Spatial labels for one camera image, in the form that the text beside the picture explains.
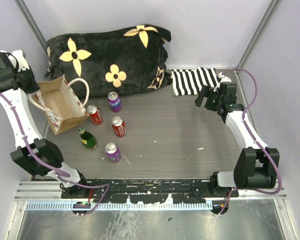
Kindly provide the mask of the brown canvas tote bag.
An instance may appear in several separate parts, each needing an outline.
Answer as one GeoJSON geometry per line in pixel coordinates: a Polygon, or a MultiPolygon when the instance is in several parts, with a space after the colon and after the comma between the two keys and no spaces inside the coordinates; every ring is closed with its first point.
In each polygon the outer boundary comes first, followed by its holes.
{"type": "Polygon", "coordinates": [[[89,100],[90,87],[84,79],[67,81],[65,76],[61,76],[52,81],[39,82],[38,86],[38,91],[28,94],[28,100],[44,112],[55,135],[82,124],[88,118],[85,105],[89,100]],[[84,101],[72,89],[75,83],[84,84],[84,101]]]}

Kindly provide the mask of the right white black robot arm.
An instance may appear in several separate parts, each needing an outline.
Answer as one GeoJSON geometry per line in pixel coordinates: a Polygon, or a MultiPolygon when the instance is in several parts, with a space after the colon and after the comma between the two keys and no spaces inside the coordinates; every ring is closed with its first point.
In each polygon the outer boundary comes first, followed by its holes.
{"type": "Polygon", "coordinates": [[[245,107],[237,103],[236,93],[235,83],[222,82],[215,88],[203,86],[195,100],[195,105],[200,107],[203,99],[207,99],[204,107],[217,112],[241,149],[234,170],[214,172],[210,176],[209,191],[215,197],[221,197],[230,188],[275,195],[283,185],[280,153],[259,138],[245,107]]]}

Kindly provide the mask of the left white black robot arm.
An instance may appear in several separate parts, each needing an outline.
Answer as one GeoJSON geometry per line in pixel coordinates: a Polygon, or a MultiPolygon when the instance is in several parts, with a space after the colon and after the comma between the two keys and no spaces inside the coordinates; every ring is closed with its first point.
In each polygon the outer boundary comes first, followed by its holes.
{"type": "Polygon", "coordinates": [[[11,159],[31,176],[51,177],[70,196],[85,198],[90,193],[86,178],[64,163],[58,146],[40,134],[33,120],[28,101],[39,89],[23,51],[0,51],[0,104],[15,139],[11,159]]]}

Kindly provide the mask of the black white striped cloth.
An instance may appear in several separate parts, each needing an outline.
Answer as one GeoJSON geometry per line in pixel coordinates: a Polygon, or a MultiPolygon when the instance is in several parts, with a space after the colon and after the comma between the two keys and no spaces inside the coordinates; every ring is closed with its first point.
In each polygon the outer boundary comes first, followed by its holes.
{"type": "Polygon", "coordinates": [[[171,77],[174,96],[198,95],[204,86],[214,88],[219,82],[216,68],[173,69],[171,77]]]}

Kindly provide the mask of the red cola can left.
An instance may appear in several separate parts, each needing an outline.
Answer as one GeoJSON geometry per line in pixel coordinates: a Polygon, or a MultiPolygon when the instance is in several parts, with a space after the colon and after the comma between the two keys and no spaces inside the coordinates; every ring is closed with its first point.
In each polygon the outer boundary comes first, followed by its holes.
{"type": "Polygon", "coordinates": [[[86,108],[87,113],[90,116],[90,120],[94,125],[100,125],[103,122],[100,109],[96,105],[89,105],[86,108]]]}

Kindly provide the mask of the red cola can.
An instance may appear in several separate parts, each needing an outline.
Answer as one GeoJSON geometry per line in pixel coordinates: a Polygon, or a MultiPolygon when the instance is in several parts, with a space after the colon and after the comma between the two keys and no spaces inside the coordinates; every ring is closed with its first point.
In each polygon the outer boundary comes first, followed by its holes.
{"type": "Polygon", "coordinates": [[[125,121],[120,116],[115,116],[112,119],[111,124],[117,137],[123,137],[126,135],[127,130],[125,127],[125,121]]]}
{"type": "Polygon", "coordinates": [[[94,125],[100,125],[103,122],[100,109],[96,105],[89,105],[86,108],[87,113],[90,116],[90,120],[94,125]]]}

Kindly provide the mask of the black floral plush blanket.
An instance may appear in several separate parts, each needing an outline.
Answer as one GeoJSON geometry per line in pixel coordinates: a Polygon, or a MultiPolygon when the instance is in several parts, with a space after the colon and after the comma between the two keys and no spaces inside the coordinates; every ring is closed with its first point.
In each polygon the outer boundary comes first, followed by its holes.
{"type": "Polygon", "coordinates": [[[168,52],[164,44],[171,32],[152,24],[141,24],[108,32],[66,33],[46,43],[52,80],[84,79],[91,97],[147,93],[172,83],[167,72],[168,52]]]}

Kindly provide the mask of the red cola can middle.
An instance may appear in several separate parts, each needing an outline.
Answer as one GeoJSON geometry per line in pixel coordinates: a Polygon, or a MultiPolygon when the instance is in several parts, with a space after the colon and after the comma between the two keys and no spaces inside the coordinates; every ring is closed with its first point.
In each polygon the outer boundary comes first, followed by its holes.
{"type": "Polygon", "coordinates": [[[127,130],[125,127],[125,121],[120,116],[115,116],[112,119],[111,124],[117,137],[123,137],[126,135],[127,130]]]}

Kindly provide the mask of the green glass bottle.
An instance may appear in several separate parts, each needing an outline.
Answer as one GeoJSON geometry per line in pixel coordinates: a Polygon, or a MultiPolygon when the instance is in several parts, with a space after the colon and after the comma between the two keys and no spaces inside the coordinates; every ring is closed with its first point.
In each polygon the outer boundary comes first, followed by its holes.
{"type": "Polygon", "coordinates": [[[80,135],[80,141],[86,149],[92,151],[97,148],[98,142],[92,133],[86,131],[83,127],[78,128],[78,133],[80,135]]]}

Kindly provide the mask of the purple Fanta can rear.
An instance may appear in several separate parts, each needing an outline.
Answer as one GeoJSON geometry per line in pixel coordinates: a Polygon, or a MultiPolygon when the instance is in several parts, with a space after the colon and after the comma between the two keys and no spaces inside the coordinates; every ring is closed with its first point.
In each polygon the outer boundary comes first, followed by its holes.
{"type": "Polygon", "coordinates": [[[122,109],[122,102],[121,102],[121,97],[117,92],[110,92],[107,95],[107,100],[110,106],[110,109],[114,112],[117,113],[121,111],[122,109]]]}

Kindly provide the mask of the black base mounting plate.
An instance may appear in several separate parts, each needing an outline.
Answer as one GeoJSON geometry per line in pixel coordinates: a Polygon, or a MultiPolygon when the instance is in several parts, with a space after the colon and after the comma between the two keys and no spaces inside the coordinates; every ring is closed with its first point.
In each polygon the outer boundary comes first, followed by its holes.
{"type": "Polygon", "coordinates": [[[204,203],[207,198],[227,198],[231,188],[217,187],[207,179],[90,179],[88,185],[109,185],[102,203],[204,203]]]}

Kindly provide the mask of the purple soda can front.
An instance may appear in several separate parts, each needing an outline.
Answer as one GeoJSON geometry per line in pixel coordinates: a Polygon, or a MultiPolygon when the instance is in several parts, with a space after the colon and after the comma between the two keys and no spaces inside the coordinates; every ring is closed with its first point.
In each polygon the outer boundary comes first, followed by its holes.
{"type": "Polygon", "coordinates": [[[118,163],[122,158],[120,149],[118,145],[114,142],[107,143],[105,145],[104,151],[109,161],[112,163],[118,163]]]}

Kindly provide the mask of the left aluminium frame post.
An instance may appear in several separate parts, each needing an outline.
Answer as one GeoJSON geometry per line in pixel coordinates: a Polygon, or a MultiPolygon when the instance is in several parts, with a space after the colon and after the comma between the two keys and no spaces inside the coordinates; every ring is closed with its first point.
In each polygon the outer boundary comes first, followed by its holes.
{"type": "Polygon", "coordinates": [[[38,43],[42,47],[42,49],[46,52],[46,40],[44,38],[44,35],[42,34],[39,26],[37,25],[35,18],[31,14],[29,8],[27,7],[24,0],[14,0],[17,7],[19,8],[19,11],[23,15],[25,21],[27,22],[28,26],[30,27],[31,31],[33,32],[34,36],[36,37],[38,43]]]}

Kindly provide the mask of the aluminium frame post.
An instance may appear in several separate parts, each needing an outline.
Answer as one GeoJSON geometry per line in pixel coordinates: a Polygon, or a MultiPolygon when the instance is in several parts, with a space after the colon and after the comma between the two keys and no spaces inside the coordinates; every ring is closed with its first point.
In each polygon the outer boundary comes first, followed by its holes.
{"type": "Polygon", "coordinates": [[[44,35],[42,34],[39,26],[37,25],[35,18],[31,14],[29,8],[27,7],[24,0],[14,0],[17,7],[19,8],[19,11],[23,15],[25,21],[27,22],[28,26],[30,27],[31,31],[33,32],[34,36],[36,37],[38,43],[42,47],[42,49],[46,52],[46,40],[44,38],[44,35]]]}
{"type": "Polygon", "coordinates": [[[243,68],[246,64],[247,60],[249,59],[250,55],[252,54],[252,51],[254,50],[255,46],[257,45],[259,39],[261,38],[263,32],[265,31],[266,27],[268,26],[271,18],[275,14],[278,6],[282,0],[271,0],[268,7],[266,8],[252,38],[250,39],[237,67],[243,68]]]}

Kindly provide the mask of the right aluminium frame post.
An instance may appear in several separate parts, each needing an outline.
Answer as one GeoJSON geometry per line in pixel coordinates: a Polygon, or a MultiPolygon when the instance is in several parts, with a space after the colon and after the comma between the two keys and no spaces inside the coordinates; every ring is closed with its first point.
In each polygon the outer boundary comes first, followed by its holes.
{"type": "Polygon", "coordinates": [[[263,32],[265,31],[266,27],[268,26],[271,18],[275,14],[278,6],[282,0],[271,0],[268,7],[266,8],[252,38],[250,39],[237,67],[243,68],[246,64],[247,60],[249,59],[250,55],[252,54],[252,51],[254,50],[255,46],[257,45],[259,39],[261,38],[263,32]]]}

